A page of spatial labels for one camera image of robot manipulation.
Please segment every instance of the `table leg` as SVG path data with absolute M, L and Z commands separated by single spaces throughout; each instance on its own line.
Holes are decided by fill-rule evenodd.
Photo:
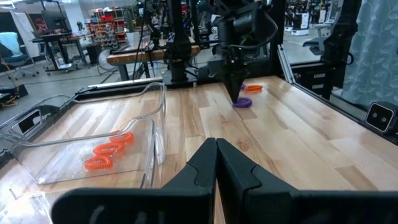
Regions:
M 85 54 L 84 54 L 83 49 L 81 47 L 80 40 L 76 40 L 76 45 L 77 45 L 77 49 L 79 50 L 79 54 L 81 56 L 81 60 L 85 63 L 85 65 L 87 65 L 86 57 L 85 57 Z
M 119 65 L 119 72 L 120 72 L 120 78 L 122 81 L 127 81 L 129 80 L 129 74 L 127 72 L 127 67 L 126 65 Z
M 44 44 L 45 44 L 45 48 L 47 49 L 47 53 L 50 55 L 50 58 L 51 58 L 51 61 L 52 61 L 52 65 L 54 66 L 54 69 L 58 70 L 58 64 L 57 64 L 57 61 L 55 61 L 55 57 L 54 57 L 54 54 L 52 52 L 52 49 L 50 48 L 50 44 L 47 41 L 45 41 Z
M 148 63 L 144 62 L 145 77 L 150 78 Z
M 61 55 L 62 55 L 62 58 L 63 58 L 63 63 L 68 64 L 69 63 L 69 58 L 68 58 L 67 53 L 65 52 L 65 49 L 62 46 L 61 40 L 57 40 L 57 42 L 58 42 L 58 46 L 60 47 Z

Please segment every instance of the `workbench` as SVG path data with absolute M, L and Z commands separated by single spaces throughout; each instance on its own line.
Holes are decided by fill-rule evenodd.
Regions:
M 160 40 L 159 43 L 160 43 L 160 46 L 165 46 L 166 41 Z M 136 50 L 136 49 L 137 49 L 137 46 L 130 46 L 130 45 L 126 48 L 123 48 L 123 50 L 125 50 L 125 51 Z M 191 46 L 191 56 L 197 56 L 199 54 L 199 52 L 200 52 L 200 47 L 198 45 Z M 126 54 L 114 54 L 114 55 L 108 56 L 106 58 L 106 61 L 111 65 L 118 66 L 119 71 L 120 71 L 121 80 L 126 81 L 126 80 L 130 79 L 129 74 L 127 72 L 126 64 L 135 63 L 136 61 L 145 63 L 144 66 L 146 66 L 145 67 L 146 73 L 149 73 L 148 65 L 146 63 L 149 62 L 150 60 L 152 60 L 152 61 L 163 60 L 165 54 L 166 54 L 165 49 L 154 50 L 151 53 L 141 51 L 141 52 L 138 52 L 138 54 L 136 52 L 126 53 Z
M 167 91 L 166 161 L 160 185 L 182 169 L 206 138 L 225 138 L 254 162 L 298 189 L 398 190 L 398 147 L 278 77 L 262 85 L 251 108 L 234 109 L 222 83 Z M 75 187 L 137 187 L 134 173 L 37 185 L 10 161 L 0 170 L 0 210 L 29 192 Z M 223 223 L 220 195 L 216 223 Z

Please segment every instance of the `orange object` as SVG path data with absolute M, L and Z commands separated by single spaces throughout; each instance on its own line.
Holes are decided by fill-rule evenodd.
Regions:
M 115 143 L 133 143 L 134 142 L 134 135 L 130 132 L 119 135 L 119 136 L 113 136 L 110 137 L 109 140 L 111 140 L 111 142 L 115 142 Z
M 111 159 L 107 156 L 95 155 L 85 161 L 85 168 L 88 170 L 109 169 L 113 165 Z
M 245 91 L 251 92 L 251 91 L 260 91 L 262 90 L 262 86 L 260 85 L 248 85 L 244 87 Z
M 124 144 L 120 142 L 109 142 L 100 144 L 94 148 L 94 154 L 99 156 L 112 156 L 115 152 L 123 152 Z

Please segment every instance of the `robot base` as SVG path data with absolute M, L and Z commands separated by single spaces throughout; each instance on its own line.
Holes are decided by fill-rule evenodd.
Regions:
M 305 30 L 292 30 L 292 35 L 294 36 L 301 36 L 301 35 L 309 35 L 310 30 L 305 29 Z

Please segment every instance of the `fan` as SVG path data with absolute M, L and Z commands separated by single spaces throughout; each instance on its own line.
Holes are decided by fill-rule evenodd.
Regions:
M 113 72 L 116 69 L 118 69 L 117 66 L 114 65 L 110 65 L 107 61 L 106 58 L 111 55 L 111 48 L 109 49 L 104 49 L 101 51 L 101 53 L 99 53 L 98 55 L 98 66 L 100 66 L 103 70 L 109 71 L 109 72 Z

